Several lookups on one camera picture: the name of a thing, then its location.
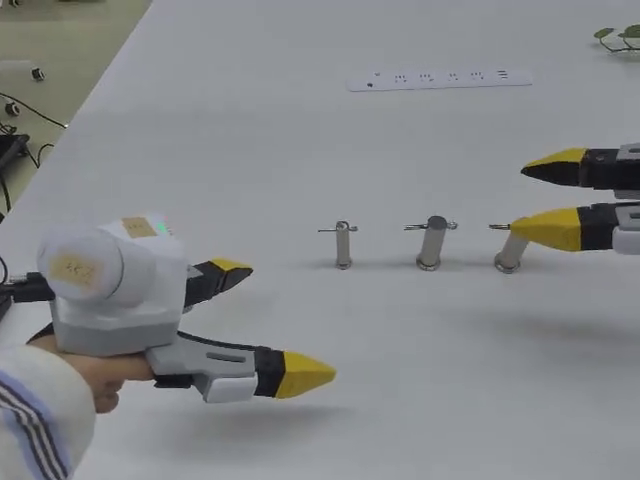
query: yellow fingertip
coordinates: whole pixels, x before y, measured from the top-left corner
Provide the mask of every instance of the yellow fingertip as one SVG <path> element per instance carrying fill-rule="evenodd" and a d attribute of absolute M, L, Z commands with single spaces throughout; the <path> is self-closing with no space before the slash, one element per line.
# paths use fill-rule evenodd
<path fill-rule="evenodd" d="M 233 260 L 229 260 L 228 258 L 214 258 L 213 260 L 210 260 L 210 262 L 218 266 L 225 272 L 233 270 L 234 268 L 251 268 L 245 263 L 235 262 Z"/>
<path fill-rule="evenodd" d="M 336 370 L 301 353 L 283 352 L 285 373 L 275 398 L 291 398 L 325 385 L 336 377 Z"/>
<path fill-rule="evenodd" d="M 548 157 L 535 160 L 527 163 L 524 168 L 536 167 L 538 165 L 548 165 L 550 163 L 580 163 L 584 154 L 587 152 L 586 148 L 569 148 L 562 150 L 561 152 L 554 153 Z"/>
<path fill-rule="evenodd" d="M 581 225 L 576 208 L 560 208 L 521 218 L 511 231 L 530 242 L 566 252 L 581 250 Z"/>

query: electrical outlet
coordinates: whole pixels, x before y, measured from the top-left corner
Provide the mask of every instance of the electrical outlet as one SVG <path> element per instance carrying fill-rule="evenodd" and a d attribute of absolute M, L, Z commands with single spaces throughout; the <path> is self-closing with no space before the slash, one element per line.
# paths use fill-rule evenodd
<path fill-rule="evenodd" d="M 432 88 L 473 88 L 532 85 L 531 74 L 515 69 L 460 69 L 448 71 L 413 70 L 375 72 L 347 81 L 352 92 L 422 90 Z"/>

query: sleeve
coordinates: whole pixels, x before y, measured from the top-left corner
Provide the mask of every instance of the sleeve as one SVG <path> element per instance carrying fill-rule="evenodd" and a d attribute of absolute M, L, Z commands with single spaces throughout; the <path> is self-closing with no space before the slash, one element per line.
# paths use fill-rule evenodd
<path fill-rule="evenodd" d="M 32 346 L 0 351 L 0 480 L 71 478 L 96 421 L 89 386 Z"/>

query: label sticker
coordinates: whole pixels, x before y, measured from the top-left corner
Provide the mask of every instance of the label sticker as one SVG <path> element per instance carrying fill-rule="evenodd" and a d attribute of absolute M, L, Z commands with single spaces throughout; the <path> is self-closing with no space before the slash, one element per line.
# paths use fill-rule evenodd
<path fill-rule="evenodd" d="M 93 288 L 100 278 L 100 273 L 102 273 L 102 263 L 72 253 L 56 255 L 49 263 L 51 278 L 81 288 Z"/>
<path fill-rule="evenodd" d="M 158 236 L 151 224 L 144 217 L 123 218 L 122 225 L 131 238 Z"/>

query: green leaf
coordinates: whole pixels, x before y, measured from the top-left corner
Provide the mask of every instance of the green leaf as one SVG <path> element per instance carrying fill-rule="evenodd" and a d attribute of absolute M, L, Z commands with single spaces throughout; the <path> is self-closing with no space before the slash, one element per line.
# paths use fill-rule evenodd
<path fill-rule="evenodd" d="M 640 38 L 640 25 L 631 25 L 624 30 L 625 38 Z"/>
<path fill-rule="evenodd" d="M 603 28 L 602 30 L 598 30 L 596 33 L 594 33 L 593 36 L 598 40 L 602 40 L 604 37 L 611 34 L 614 30 L 615 28 Z"/>

